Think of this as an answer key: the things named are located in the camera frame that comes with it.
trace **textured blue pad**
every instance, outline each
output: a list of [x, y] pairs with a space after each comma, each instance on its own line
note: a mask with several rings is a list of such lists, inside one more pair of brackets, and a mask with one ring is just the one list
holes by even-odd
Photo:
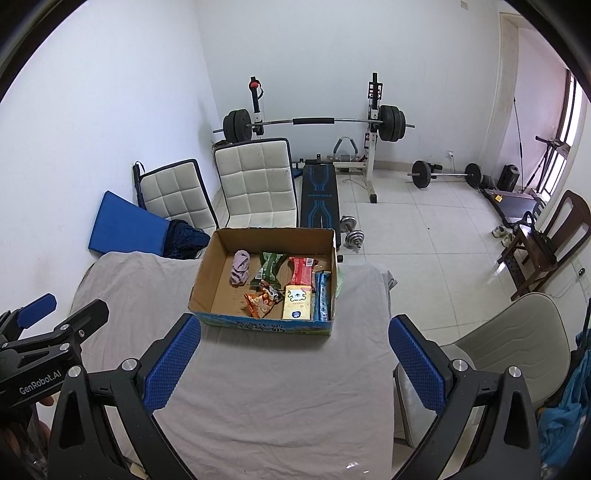
[[201, 340], [201, 325], [191, 315], [145, 380], [144, 407], [148, 413], [164, 408]]
[[399, 318], [390, 320], [388, 338], [423, 406], [438, 414], [446, 403], [443, 378]]
[[17, 325], [20, 328], [29, 328], [47, 317], [56, 309], [56, 306], [56, 298], [51, 293], [46, 293], [18, 312]]
[[162, 255], [169, 221], [105, 192], [88, 248], [98, 253], [144, 252]]

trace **white cushion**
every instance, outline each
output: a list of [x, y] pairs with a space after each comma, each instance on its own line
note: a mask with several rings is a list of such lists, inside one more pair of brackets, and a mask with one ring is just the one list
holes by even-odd
[[[468, 362], [468, 364], [474, 368], [474, 363], [467, 353], [453, 343], [444, 345], [441, 349], [450, 360], [460, 358]], [[437, 415], [433, 410], [428, 410], [423, 407], [421, 399], [401, 364], [396, 366], [394, 378], [396, 380], [396, 389], [400, 398], [402, 423], [404, 425], [406, 440], [412, 448], [416, 448], [418, 444], [421, 443], [421, 440]], [[476, 410], [473, 409], [467, 425], [470, 426], [478, 423], [481, 412], [482, 408]]]
[[253, 141], [215, 152], [230, 228], [297, 226], [286, 139]]
[[211, 235], [216, 221], [210, 210], [194, 160], [187, 160], [142, 176], [146, 210], [167, 220], [184, 220]]

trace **open cardboard box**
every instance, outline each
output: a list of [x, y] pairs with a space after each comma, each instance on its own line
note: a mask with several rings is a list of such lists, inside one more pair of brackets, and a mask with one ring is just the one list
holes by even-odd
[[[248, 281], [243, 287], [230, 283], [234, 254], [246, 250], [251, 255]], [[314, 271], [329, 270], [330, 321], [282, 320], [283, 301], [276, 304], [263, 319], [250, 316], [245, 293], [254, 293], [250, 281], [261, 268], [260, 253], [286, 253], [318, 260]], [[293, 265], [286, 260], [277, 278], [281, 285], [291, 280]], [[317, 228], [223, 228], [216, 230], [207, 246], [195, 279], [189, 310], [207, 325], [233, 327], [263, 332], [314, 333], [330, 335], [335, 313], [336, 249], [335, 232]]]

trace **shoe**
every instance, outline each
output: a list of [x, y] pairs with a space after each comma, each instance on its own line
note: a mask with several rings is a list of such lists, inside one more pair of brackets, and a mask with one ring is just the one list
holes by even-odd
[[504, 226], [499, 225], [499, 226], [496, 226], [495, 229], [491, 233], [492, 233], [493, 237], [501, 238], [501, 237], [509, 234], [509, 230], [507, 230]]
[[507, 234], [505, 236], [503, 236], [503, 238], [501, 238], [501, 245], [503, 245], [503, 247], [507, 248], [509, 245], [511, 245], [511, 242], [514, 239], [515, 239], [515, 235], [507, 232]]

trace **beige leather chair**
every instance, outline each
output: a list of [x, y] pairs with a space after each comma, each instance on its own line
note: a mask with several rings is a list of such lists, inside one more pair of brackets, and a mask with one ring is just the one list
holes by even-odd
[[[542, 293], [521, 297], [484, 325], [441, 349], [450, 359], [466, 360], [478, 370], [501, 373], [511, 365], [518, 366], [534, 408], [558, 390], [569, 370], [569, 342], [560, 314], [554, 302]], [[423, 407], [400, 364], [394, 380], [405, 436], [405, 442], [400, 443], [416, 448], [436, 414]], [[473, 411], [467, 426], [478, 423], [479, 410]]]

